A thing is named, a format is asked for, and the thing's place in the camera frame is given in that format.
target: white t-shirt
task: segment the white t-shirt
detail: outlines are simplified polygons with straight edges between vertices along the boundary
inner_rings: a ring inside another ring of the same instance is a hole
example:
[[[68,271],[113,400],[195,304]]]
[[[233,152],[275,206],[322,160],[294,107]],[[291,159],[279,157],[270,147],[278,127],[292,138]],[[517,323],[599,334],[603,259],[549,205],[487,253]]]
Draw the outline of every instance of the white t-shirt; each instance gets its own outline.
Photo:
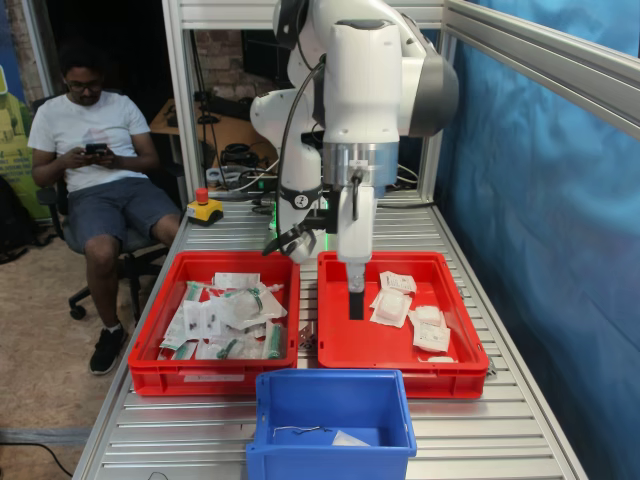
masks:
[[[88,143],[106,143],[116,155],[135,157],[131,135],[148,131],[142,113],[125,95],[102,92],[100,100],[89,107],[77,105],[66,95],[60,95],[38,109],[29,134],[29,146],[63,155]],[[69,192],[125,177],[147,178],[142,173],[99,165],[67,169],[64,175]]]

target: gray shorts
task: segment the gray shorts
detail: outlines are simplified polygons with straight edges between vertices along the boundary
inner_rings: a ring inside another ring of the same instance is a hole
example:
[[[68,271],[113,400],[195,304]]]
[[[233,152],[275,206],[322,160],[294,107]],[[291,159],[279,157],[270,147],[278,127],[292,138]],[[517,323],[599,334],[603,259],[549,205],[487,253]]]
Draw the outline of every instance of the gray shorts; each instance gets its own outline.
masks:
[[[124,244],[128,227],[151,237],[151,228],[171,213],[180,211],[146,178],[123,178],[69,194],[69,227],[83,251],[98,235],[111,235]]]

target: aluminum table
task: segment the aluminum table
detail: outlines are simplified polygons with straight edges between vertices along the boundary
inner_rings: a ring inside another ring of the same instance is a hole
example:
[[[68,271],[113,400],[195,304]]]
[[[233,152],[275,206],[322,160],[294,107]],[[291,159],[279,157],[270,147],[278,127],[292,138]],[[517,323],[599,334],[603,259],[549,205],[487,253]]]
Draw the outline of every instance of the aluminum table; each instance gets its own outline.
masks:
[[[415,193],[384,203],[418,202]],[[183,223],[147,302],[131,345],[173,257],[187,250],[261,250],[268,217],[251,205],[226,203],[211,227]],[[379,208],[377,250],[442,253],[497,374],[479,400],[410,400],[418,455],[407,479],[586,479],[571,446],[436,207]],[[301,266],[300,328],[316,327],[317,267]],[[126,363],[118,368],[74,480],[247,479],[244,449],[255,431],[255,402],[247,397],[140,397]],[[317,366],[300,352],[298,366]]]

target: knee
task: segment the knee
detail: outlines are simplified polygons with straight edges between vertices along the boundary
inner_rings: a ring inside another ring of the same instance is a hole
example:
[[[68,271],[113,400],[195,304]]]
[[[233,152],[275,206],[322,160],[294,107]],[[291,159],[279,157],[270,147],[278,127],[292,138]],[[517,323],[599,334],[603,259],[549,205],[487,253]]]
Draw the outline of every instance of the knee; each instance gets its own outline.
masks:
[[[84,247],[87,264],[98,273],[111,272],[118,260],[118,241],[110,235],[89,239]]]
[[[167,246],[173,243],[173,240],[180,229],[180,217],[170,214],[162,217],[152,230],[153,235]]]

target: red plastic crate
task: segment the red plastic crate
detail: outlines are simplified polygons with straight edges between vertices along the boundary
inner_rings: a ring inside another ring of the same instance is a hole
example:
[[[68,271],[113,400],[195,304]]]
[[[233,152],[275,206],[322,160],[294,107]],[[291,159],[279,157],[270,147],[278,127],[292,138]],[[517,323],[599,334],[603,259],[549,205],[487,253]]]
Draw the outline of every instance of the red plastic crate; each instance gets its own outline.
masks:
[[[413,345],[413,325],[402,328],[371,322],[369,305],[380,291],[380,273],[411,275],[418,291],[411,309],[434,305],[451,329],[446,356],[457,363],[431,363]],[[383,368],[402,371],[407,397],[478,398],[489,359],[478,339],[444,257],[435,252],[374,252],[365,274],[365,319],[349,319],[345,265],[335,253],[318,257],[318,362],[327,368]]]
[[[274,295],[288,315],[286,358],[280,360],[157,360],[164,333],[186,282],[211,283],[216,272],[260,273],[265,285],[284,284]],[[260,252],[184,252],[176,255],[133,350],[129,369],[140,395],[255,395],[256,376],[291,368],[298,361],[300,267],[287,257]]]

